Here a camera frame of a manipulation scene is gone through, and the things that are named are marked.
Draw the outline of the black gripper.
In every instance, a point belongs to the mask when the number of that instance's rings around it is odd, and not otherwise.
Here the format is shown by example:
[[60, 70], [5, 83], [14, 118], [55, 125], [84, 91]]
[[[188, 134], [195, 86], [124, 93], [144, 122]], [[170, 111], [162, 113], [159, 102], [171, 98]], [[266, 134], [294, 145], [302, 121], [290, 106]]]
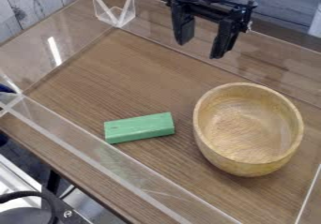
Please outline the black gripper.
[[210, 59], [219, 59], [232, 48], [239, 32], [251, 28], [251, 13], [256, 3], [248, 0], [236, 3], [230, 0], [168, 0], [171, 25], [175, 41], [184, 45], [194, 37], [195, 17], [218, 23]]

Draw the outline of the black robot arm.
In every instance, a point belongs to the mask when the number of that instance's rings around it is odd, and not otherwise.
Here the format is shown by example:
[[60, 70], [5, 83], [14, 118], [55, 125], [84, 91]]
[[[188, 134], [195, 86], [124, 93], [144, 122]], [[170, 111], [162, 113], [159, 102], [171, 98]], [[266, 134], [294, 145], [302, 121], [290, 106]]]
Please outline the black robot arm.
[[194, 38], [195, 18], [218, 24], [210, 49], [210, 59], [220, 59], [232, 49], [239, 33], [251, 29], [251, 12], [256, 3], [230, 0], [167, 0], [176, 43], [183, 46]]

